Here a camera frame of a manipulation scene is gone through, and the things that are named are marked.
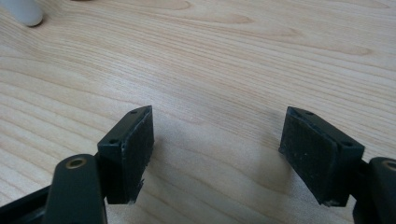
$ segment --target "black plastic part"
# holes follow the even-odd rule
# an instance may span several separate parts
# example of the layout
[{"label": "black plastic part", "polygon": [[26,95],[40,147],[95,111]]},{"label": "black plastic part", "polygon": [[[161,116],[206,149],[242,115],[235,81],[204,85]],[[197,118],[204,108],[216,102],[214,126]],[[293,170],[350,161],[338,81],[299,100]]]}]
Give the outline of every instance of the black plastic part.
[{"label": "black plastic part", "polygon": [[0,223],[41,223],[49,191],[46,187],[1,207]]},{"label": "black plastic part", "polygon": [[382,157],[370,160],[367,176],[381,223],[396,223],[396,160]]},{"label": "black plastic part", "polygon": [[351,189],[351,195],[357,200],[353,209],[353,220],[355,224],[382,223],[379,219],[379,214],[376,210],[369,188],[369,170],[369,164],[365,161],[361,161],[359,171],[352,179],[354,188]]},{"label": "black plastic part", "polygon": [[58,163],[43,223],[107,223],[94,156],[81,154]]},{"label": "black plastic part", "polygon": [[154,143],[151,106],[127,113],[98,143],[108,203],[134,203]]},{"label": "black plastic part", "polygon": [[363,145],[314,113],[289,107],[279,152],[320,204],[347,204]]}]

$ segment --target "wooden table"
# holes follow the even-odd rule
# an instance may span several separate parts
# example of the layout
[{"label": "wooden table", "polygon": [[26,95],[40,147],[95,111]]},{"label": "wooden table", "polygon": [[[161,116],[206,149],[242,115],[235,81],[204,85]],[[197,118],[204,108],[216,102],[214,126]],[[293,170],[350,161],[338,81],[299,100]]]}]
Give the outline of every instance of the wooden table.
[{"label": "wooden table", "polygon": [[278,153],[288,105],[396,158],[396,2],[42,0],[0,9],[0,205],[152,105],[155,149],[110,223],[350,223]]}]

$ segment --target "bolt hole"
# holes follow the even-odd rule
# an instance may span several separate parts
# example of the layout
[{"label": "bolt hole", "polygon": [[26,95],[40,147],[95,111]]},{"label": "bolt hole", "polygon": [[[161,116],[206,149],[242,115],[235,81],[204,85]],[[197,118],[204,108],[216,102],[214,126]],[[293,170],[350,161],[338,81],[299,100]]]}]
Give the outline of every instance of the bolt hole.
[{"label": "bolt hole", "polygon": [[395,161],[382,161],[386,167],[388,167],[392,171],[396,171],[396,162]]},{"label": "bolt hole", "polygon": [[343,144],[346,147],[353,147],[353,144],[350,142],[341,142],[341,144]]},{"label": "bolt hole", "polygon": [[83,166],[86,162],[87,162],[87,160],[85,160],[84,158],[75,158],[75,159],[67,162],[66,168],[67,169],[76,169],[80,166]]}]

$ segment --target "wood grain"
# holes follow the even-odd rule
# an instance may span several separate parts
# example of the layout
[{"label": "wood grain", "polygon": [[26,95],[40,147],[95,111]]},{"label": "wood grain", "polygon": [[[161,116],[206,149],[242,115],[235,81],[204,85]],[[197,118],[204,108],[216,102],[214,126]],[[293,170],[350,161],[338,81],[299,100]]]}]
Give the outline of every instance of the wood grain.
[{"label": "wood grain", "polygon": [[0,205],[142,105],[153,158],[110,223],[351,223],[277,152],[288,105],[396,158],[395,1],[37,2],[35,28],[0,8]]}]

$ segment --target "black block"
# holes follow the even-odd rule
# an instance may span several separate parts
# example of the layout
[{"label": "black block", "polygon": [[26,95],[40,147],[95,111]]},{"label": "black block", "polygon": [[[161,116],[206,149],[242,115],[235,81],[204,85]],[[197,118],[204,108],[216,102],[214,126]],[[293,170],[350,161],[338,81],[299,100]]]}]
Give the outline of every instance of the black block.
[{"label": "black block", "polygon": [[134,203],[154,143],[151,106],[126,114],[98,143],[102,185],[108,203]]},{"label": "black block", "polygon": [[289,107],[279,152],[320,204],[347,204],[363,145],[319,116]]}]

